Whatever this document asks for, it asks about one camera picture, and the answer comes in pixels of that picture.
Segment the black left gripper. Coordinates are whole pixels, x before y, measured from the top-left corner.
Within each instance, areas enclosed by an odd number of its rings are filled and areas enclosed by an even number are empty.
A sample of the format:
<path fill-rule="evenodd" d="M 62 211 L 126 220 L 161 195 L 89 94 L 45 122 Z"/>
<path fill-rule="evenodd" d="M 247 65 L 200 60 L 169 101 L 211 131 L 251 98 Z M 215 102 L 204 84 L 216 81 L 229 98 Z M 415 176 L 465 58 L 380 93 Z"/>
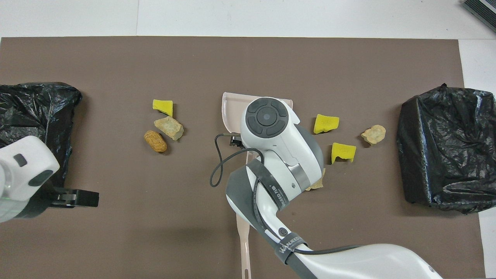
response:
<path fill-rule="evenodd" d="M 98 192 L 60 187 L 39 189 L 28 200 L 26 207 L 21 210 L 17 217 L 34 218 L 45 212 L 47 208 L 73 208 L 72 202 L 76 199 L 76 195 L 78 207 L 97 208 L 99 205 Z"/>

